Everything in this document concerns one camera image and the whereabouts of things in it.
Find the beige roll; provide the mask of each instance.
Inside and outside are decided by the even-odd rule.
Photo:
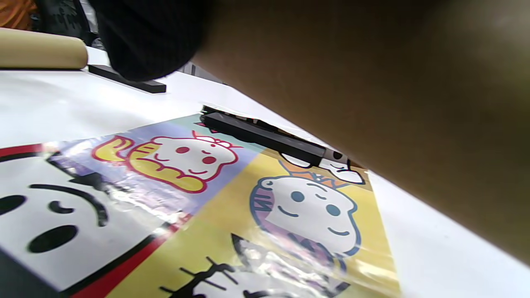
[[[81,39],[0,28],[0,68],[81,69],[88,59]]]

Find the white surface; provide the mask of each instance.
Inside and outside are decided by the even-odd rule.
[[[90,63],[106,53],[89,48]],[[79,139],[196,113],[202,102],[292,124],[232,88],[183,73],[152,95],[86,72],[0,71],[0,147]],[[530,297],[530,270],[372,174],[403,296]]]

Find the black fabric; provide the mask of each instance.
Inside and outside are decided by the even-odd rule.
[[[60,298],[62,295],[0,249],[0,297]]]
[[[208,0],[90,0],[110,64],[131,81],[169,75],[200,46]]]
[[[95,36],[79,0],[34,0],[40,14],[37,31],[71,36],[90,45]]]

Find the clear plastic wrap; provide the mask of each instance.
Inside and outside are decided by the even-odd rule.
[[[367,173],[344,171],[199,115],[2,149],[0,248],[74,298],[398,297]]]

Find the orange object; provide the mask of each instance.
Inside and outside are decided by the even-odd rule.
[[[30,15],[37,10],[33,0],[0,1],[0,27],[31,30]]]

